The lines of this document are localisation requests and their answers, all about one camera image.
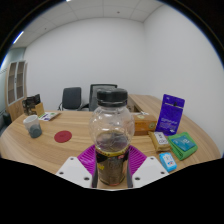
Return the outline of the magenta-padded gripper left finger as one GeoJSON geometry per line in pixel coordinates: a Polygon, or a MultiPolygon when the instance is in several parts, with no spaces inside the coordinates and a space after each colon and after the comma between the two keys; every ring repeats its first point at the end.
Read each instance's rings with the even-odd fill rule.
{"type": "Polygon", "coordinates": [[[96,188],[98,173],[95,146],[88,147],[77,157],[69,157],[56,175],[84,188],[96,188]]]}

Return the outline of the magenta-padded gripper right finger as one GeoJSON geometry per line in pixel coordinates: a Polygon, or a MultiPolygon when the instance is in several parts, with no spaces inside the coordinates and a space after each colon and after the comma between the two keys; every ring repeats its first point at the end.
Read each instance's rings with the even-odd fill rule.
{"type": "Polygon", "coordinates": [[[127,185],[140,188],[168,175],[156,157],[147,157],[134,146],[129,147],[127,185]]]}

